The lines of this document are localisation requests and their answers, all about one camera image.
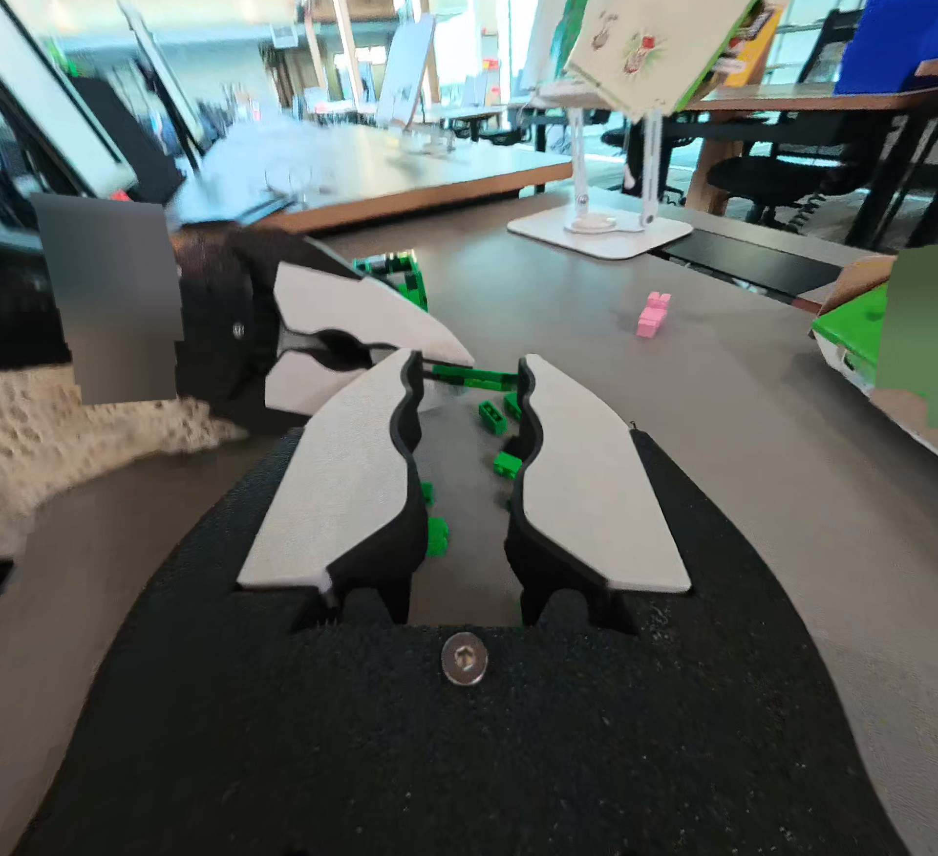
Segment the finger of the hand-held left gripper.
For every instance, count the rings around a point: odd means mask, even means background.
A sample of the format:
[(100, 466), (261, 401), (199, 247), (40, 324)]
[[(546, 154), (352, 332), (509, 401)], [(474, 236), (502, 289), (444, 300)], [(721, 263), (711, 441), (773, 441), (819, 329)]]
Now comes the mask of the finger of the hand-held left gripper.
[(445, 324), (370, 276), (339, 276), (281, 262), (273, 295), (281, 322), (292, 333), (345, 334), (363, 346), (409, 348), (435, 363), (475, 365)]
[(384, 361), (400, 354), (397, 348), (379, 348), (376, 359), (364, 366), (328, 366), (311, 351), (287, 350), (277, 359), (263, 383), (267, 411), (311, 417), (323, 407), (364, 414), (387, 405), (387, 377), (372, 373)]

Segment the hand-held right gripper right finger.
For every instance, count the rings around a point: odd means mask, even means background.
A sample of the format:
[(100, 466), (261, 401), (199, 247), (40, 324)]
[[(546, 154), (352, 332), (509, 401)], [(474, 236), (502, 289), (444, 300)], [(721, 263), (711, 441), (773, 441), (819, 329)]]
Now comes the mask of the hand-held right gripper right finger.
[(522, 464), (510, 537), (611, 592), (686, 594), (691, 580), (632, 428), (539, 354), (519, 361)]

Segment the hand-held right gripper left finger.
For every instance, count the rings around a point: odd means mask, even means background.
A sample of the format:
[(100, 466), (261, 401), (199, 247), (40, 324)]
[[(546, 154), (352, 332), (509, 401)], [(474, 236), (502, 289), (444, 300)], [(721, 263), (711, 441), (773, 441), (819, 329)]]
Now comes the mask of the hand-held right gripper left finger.
[(237, 577), (243, 590), (408, 594), (428, 513), (414, 452), (423, 359), (398, 349), (314, 413)]

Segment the green and dark lego strip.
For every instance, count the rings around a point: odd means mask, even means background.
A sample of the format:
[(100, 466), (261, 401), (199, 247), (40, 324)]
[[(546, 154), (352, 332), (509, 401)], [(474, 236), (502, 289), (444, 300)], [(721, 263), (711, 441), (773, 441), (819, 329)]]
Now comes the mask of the green and dark lego strip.
[(425, 370), (433, 381), (475, 390), (511, 393), (517, 390), (518, 375), (511, 372), (489, 371), (476, 368), (434, 364)]

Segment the person's left forearm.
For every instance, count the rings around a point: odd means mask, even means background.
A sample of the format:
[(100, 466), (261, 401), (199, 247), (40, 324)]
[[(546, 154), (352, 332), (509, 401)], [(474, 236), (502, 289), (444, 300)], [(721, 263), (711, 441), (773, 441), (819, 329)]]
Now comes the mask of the person's left forearm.
[(2, 561), (21, 555), (36, 511), (66, 490), (151, 455), (247, 437), (192, 398), (86, 406), (71, 365), (2, 372)]

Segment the green lego creeper head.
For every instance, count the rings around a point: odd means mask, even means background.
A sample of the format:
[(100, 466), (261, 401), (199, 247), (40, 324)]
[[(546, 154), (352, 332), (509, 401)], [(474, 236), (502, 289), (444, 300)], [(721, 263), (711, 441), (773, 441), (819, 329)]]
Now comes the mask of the green lego creeper head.
[(398, 291), (407, 301), (428, 312), (424, 278), (414, 250), (356, 258), (352, 265)]

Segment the pink lego pig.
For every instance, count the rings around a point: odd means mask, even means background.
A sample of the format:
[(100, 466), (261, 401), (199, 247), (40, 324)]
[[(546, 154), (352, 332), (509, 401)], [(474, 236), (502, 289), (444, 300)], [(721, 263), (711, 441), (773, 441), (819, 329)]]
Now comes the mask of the pink lego pig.
[(671, 294), (651, 292), (640, 312), (636, 334), (642, 338), (653, 338), (661, 329), (669, 311)]

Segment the green lego set box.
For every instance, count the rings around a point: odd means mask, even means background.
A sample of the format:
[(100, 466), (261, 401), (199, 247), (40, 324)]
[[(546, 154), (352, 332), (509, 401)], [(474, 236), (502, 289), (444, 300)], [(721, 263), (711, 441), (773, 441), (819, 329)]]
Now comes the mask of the green lego set box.
[(875, 386), (887, 283), (819, 315), (811, 334), (825, 362), (865, 394)]

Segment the lego instruction booklet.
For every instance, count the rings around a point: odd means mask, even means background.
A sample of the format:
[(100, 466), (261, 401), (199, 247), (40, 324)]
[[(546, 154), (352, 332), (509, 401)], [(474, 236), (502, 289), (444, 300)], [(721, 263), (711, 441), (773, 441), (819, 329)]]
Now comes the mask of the lego instruction booklet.
[(564, 74), (612, 110), (674, 113), (759, 0), (587, 0)]

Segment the neighbouring wooden table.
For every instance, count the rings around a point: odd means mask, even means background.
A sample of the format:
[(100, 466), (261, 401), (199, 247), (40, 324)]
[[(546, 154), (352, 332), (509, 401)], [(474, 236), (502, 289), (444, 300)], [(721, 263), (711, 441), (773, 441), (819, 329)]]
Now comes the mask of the neighbouring wooden table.
[[(171, 229), (234, 223), (318, 234), (460, 206), (572, 176), (569, 158), (469, 140), (417, 145), (415, 135), (319, 126), (285, 117), (237, 123), (166, 208)], [(319, 194), (307, 203), (268, 191), (264, 169), (309, 163)]]

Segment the instruction book stand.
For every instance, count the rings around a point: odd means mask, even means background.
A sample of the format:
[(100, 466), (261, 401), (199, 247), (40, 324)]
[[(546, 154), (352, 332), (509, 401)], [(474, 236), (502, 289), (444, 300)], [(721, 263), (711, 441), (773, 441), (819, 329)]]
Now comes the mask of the instruction book stand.
[(651, 107), (641, 118), (643, 166), (640, 211), (634, 213), (617, 209), (603, 212), (592, 209), (590, 204), (582, 133), (583, 112), (586, 109), (605, 108), (606, 103), (594, 89), (569, 80), (557, 80), (535, 88), (533, 103), (537, 107), (558, 107), (567, 112), (574, 181), (573, 202), (508, 222), (507, 229), (511, 234), (604, 261), (622, 261), (681, 240), (693, 231), (687, 222), (659, 216), (663, 139), (663, 115), (660, 109)]

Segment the white board stand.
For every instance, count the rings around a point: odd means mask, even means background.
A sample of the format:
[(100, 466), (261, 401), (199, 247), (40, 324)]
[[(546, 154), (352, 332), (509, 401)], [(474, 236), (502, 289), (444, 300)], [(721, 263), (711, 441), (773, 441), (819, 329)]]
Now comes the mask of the white board stand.
[(386, 58), (384, 80), (374, 113), (380, 128), (406, 129), (414, 120), (421, 98), (436, 20), (424, 14), (396, 30)]

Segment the cardboard box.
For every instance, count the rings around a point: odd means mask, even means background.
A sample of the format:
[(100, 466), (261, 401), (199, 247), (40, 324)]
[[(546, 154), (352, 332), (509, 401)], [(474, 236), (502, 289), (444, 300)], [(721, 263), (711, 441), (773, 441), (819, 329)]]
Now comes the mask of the cardboard box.
[(818, 314), (887, 283), (875, 386), (867, 399), (937, 452), (937, 248), (866, 257), (845, 267)]

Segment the black office chair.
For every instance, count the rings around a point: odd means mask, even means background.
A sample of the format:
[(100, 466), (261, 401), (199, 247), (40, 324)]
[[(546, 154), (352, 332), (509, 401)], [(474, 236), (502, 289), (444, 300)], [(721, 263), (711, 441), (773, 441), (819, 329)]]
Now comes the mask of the black office chair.
[(706, 178), (728, 197), (751, 202), (748, 223), (800, 233), (836, 171), (773, 157), (739, 156), (716, 163)]

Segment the long wooden table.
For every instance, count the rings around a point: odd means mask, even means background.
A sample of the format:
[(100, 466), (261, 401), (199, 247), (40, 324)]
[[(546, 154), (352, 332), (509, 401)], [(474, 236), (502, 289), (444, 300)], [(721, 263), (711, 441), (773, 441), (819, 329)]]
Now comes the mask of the long wooden table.
[(739, 123), (745, 114), (824, 115), (834, 120), (844, 119), (849, 114), (869, 118), (882, 113), (887, 125), (903, 117), (904, 123), (888, 155), (874, 164), (869, 191), (845, 240), (846, 245), (855, 248), (880, 250), (893, 212), (907, 193), (905, 182), (928, 157), (922, 146), (927, 128), (932, 130), (928, 139), (936, 140), (937, 88), (837, 95), (834, 87), (830, 83), (721, 87), (692, 100), (686, 112), (707, 113), (710, 119), (694, 126), (694, 131), (703, 139), (703, 146), (686, 193), (686, 207), (703, 214), (725, 214), (729, 195), (712, 185), (707, 174), (718, 161), (740, 148), (743, 135), (755, 129), (754, 124), (744, 128)]

